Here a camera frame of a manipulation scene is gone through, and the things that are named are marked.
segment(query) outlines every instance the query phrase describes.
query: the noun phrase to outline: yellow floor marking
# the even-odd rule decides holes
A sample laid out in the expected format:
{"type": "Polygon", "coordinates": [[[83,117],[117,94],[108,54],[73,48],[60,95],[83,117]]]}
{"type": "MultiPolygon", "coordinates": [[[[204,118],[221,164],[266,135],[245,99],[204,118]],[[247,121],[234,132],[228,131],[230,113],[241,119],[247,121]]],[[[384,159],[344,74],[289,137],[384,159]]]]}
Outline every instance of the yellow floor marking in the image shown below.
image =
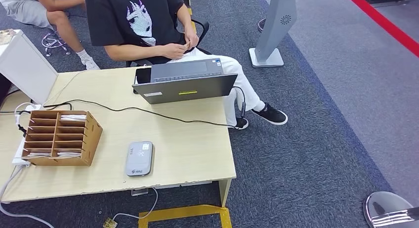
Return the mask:
{"type": "Polygon", "coordinates": [[[171,208],[151,212],[146,218],[138,221],[139,228],[147,228],[149,222],[165,221],[185,217],[195,217],[211,214],[220,214],[222,228],[232,228],[230,213],[225,207],[216,207],[211,205],[198,205],[190,207],[171,208]]]}
{"type": "MultiPolygon", "coordinates": [[[[189,11],[189,14],[192,15],[192,9],[191,8],[188,8],[188,11],[189,11]]],[[[192,27],[194,28],[195,33],[196,33],[196,26],[195,26],[195,23],[194,22],[192,22],[192,27]]]]}

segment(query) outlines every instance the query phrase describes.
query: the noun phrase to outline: white pants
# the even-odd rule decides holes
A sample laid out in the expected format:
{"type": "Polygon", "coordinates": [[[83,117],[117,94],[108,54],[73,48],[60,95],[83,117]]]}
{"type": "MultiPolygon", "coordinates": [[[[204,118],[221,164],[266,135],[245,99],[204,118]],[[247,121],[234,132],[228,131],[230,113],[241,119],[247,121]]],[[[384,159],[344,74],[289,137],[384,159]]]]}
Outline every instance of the white pants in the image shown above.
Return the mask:
{"type": "MultiPolygon", "coordinates": [[[[182,61],[196,61],[204,60],[211,58],[220,58],[222,68],[225,74],[238,73],[236,82],[234,86],[242,88],[246,96],[246,111],[253,109],[259,102],[259,96],[254,91],[253,87],[250,85],[248,79],[243,73],[242,66],[240,63],[231,57],[228,56],[217,56],[217,55],[206,55],[205,53],[199,51],[197,48],[193,49],[191,52],[185,54],[179,60],[171,60],[169,63],[173,62],[182,62],[182,61]]],[[[224,111],[225,118],[228,125],[236,125],[236,112],[234,109],[234,101],[237,99],[237,105],[239,109],[242,109],[243,95],[242,91],[238,88],[233,88],[228,96],[224,97],[224,111]]]]}

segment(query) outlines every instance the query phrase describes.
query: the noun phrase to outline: gray laptop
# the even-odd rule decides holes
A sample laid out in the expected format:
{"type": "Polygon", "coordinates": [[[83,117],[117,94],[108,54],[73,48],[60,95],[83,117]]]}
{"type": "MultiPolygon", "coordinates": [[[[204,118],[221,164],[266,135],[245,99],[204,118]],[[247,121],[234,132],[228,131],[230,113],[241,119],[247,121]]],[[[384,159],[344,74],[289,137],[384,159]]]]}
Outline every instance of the gray laptop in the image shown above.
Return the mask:
{"type": "Polygon", "coordinates": [[[152,65],[136,70],[134,92],[150,104],[226,96],[237,74],[224,74],[219,58],[152,65]]]}

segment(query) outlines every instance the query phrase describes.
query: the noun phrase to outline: cardboard organizer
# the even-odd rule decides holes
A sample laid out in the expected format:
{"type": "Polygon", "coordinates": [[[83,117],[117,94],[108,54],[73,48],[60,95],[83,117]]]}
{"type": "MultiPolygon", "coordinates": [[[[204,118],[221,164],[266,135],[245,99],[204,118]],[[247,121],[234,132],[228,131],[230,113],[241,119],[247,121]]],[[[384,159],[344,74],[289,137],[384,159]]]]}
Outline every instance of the cardboard organizer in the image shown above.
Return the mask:
{"type": "Polygon", "coordinates": [[[102,131],[95,118],[86,111],[33,111],[22,159],[34,165],[89,166],[102,131]],[[86,115],[86,121],[65,121],[61,115],[86,115]],[[30,158],[31,152],[49,153],[49,156],[30,158]],[[81,156],[58,156],[58,152],[81,153],[81,156]]]}

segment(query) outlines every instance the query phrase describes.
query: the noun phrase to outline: red line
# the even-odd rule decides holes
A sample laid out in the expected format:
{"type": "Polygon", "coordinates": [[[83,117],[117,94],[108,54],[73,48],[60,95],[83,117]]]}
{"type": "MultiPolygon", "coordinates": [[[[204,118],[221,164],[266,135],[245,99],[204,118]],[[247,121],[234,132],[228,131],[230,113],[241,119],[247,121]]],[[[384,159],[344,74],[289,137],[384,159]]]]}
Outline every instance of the red line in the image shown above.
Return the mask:
{"type": "Polygon", "coordinates": [[[390,20],[380,14],[374,7],[372,7],[365,0],[352,0],[361,10],[363,10],[370,18],[372,18],[385,31],[393,36],[405,48],[411,51],[414,55],[419,57],[419,44],[413,40],[409,35],[399,29],[390,20]]]}

